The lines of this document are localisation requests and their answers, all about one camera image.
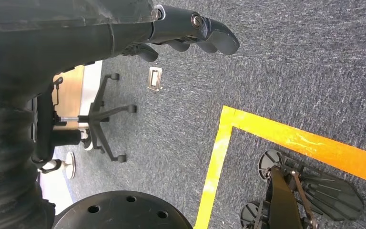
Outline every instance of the mounting hole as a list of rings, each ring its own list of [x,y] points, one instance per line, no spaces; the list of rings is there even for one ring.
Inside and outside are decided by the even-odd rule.
[[[134,203],[135,201],[137,201],[137,198],[133,197],[133,196],[129,196],[129,197],[127,197],[127,201],[130,203]]]
[[[97,206],[97,205],[93,205],[93,206],[88,207],[88,212],[90,212],[90,213],[96,213],[99,210],[100,210],[100,207]]]
[[[168,218],[168,213],[166,211],[158,211],[158,217],[161,219]]]

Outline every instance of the gray carpet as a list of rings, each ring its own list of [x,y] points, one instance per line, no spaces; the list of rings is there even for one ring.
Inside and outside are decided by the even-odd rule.
[[[103,125],[112,163],[82,146],[69,182],[74,200],[110,190],[136,190],[175,205],[194,225],[223,105],[248,111],[366,150],[366,0],[170,0],[226,23],[241,42],[233,56],[197,46],[178,53],[156,46],[146,63],[117,57],[103,63],[110,81],[106,108],[135,103],[137,114],[118,114]],[[150,66],[163,68],[160,92],[146,88]],[[355,222],[319,219],[325,229],[366,229],[366,181],[235,129],[217,191],[211,229],[239,229],[239,212],[265,190],[256,163],[277,148],[353,184],[365,211]]]

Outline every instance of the office chair base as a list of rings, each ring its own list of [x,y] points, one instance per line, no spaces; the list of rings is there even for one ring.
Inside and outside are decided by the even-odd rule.
[[[117,81],[120,79],[120,75],[118,73],[113,73],[104,76],[104,79],[102,80],[99,90],[96,94],[96,98],[93,103],[91,103],[89,114],[87,116],[79,116],[79,122],[87,122],[89,124],[93,149],[100,149],[102,153],[107,153],[111,161],[123,163],[127,161],[126,155],[113,156],[112,150],[106,139],[106,136],[104,135],[100,123],[105,122],[105,120],[109,119],[110,116],[122,111],[127,111],[128,113],[137,113],[137,106],[131,104],[101,112],[100,109],[103,103],[104,91],[109,78]]]

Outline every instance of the black wheel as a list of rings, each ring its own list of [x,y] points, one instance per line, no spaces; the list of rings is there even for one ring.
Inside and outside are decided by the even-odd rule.
[[[120,80],[120,74],[118,74],[118,73],[113,73],[113,74],[111,74],[111,75],[110,75],[110,78],[111,78],[112,80]]]
[[[120,163],[126,162],[127,161],[127,156],[126,155],[119,155],[117,157],[117,161]]]
[[[267,181],[270,178],[269,170],[276,164],[282,164],[281,153],[274,149],[269,149],[260,157],[258,172],[261,179]]]
[[[252,201],[247,203],[241,211],[241,225],[244,229],[253,229],[254,221],[259,210],[259,203]]]
[[[137,113],[137,106],[136,105],[128,105],[127,111],[128,111],[128,113]]]

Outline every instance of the metal screw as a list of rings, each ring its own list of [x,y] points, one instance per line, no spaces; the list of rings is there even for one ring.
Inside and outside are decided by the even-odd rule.
[[[200,27],[200,25],[201,25],[200,17],[199,16],[194,16],[192,18],[192,24],[193,24],[194,27]]]

